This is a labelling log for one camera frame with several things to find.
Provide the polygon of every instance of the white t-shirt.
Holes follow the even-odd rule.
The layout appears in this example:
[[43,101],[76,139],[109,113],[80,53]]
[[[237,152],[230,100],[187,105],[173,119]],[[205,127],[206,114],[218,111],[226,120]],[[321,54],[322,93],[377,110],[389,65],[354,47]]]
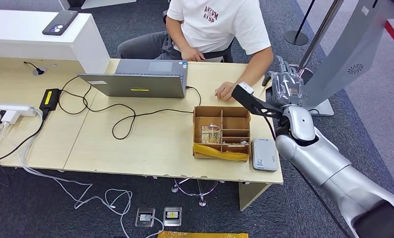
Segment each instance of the white t-shirt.
[[259,0],[171,0],[168,17],[183,21],[185,39],[202,53],[225,50],[234,37],[247,55],[271,46]]

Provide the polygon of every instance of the white device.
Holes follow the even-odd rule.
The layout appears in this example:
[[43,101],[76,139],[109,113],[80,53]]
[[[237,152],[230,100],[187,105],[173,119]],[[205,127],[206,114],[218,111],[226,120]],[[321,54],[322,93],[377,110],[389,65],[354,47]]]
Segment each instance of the white device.
[[273,140],[252,140],[252,167],[256,170],[275,172],[279,169],[277,149]]
[[24,117],[34,117],[36,112],[33,110],[33,106],[25,104],[15,104],[15,103],[0,103],[0,111],[15,111],[18,112],[20,116]]

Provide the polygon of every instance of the cardboard box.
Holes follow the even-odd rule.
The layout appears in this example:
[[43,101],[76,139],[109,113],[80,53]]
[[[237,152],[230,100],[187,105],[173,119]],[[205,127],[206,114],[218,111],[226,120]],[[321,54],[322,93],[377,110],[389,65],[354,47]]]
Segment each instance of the cardboard box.
[[[194,110],[194,144],[204,145],[219,152],[238,152],[249,155],[251,153],[250,128],[251,116],[244,107],[208,107],[197,106]],[[214,124],[221,129],[219,144],[202,144],[201,132],[203,126]],[[231,147],[225,143],[240,143],[246,141],[242,147]],[[213,158],[197,153],[193,149],[195,158]]]

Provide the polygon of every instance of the desk leg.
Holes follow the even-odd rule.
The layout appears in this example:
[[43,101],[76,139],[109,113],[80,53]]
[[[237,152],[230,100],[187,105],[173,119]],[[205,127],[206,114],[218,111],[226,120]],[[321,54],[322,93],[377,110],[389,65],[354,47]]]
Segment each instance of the desk leg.
[[248,185],[239,183],[239,207],[240,211],[245,210],[257,197],[259,197],[271,183],[250,183]]

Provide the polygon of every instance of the metal pole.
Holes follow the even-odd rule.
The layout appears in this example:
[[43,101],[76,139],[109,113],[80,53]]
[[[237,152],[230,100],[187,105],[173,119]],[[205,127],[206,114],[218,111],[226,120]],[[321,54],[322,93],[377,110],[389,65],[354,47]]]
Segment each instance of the metal pole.
[[302,23],[300,24],[299,30],[297,30],[296,36],[294,37],[294,39],[296,40],[297,37],[300,34],[300,31],[302,30],[303,25],[305,24],[306,19],[308,18],[309,13],[311,12],[312,6],[314,5],[315,0],[312,0],[311,4],[309,5],[308,11],[305,14],[305,17],[303,18]]
[[331,4],[330,10],[328,10],[327,15],[324,18],[324,21],[321,23],[321,26],[319,27],[314,39],[312,40],[311,45],[309,46],[308,50],[306,51],[305,55],[302,58],[302,61],[299,64],[298,71],[303,70],[308,64],[308,61],[312,57],[314,49],[322,40],[322,37],[325,35],[325,32],[328,30],[328,27],[331,25],[331,22],[333,21],[338,10],[340,9],[343,1],[344,0],[334,0],[333,4]]

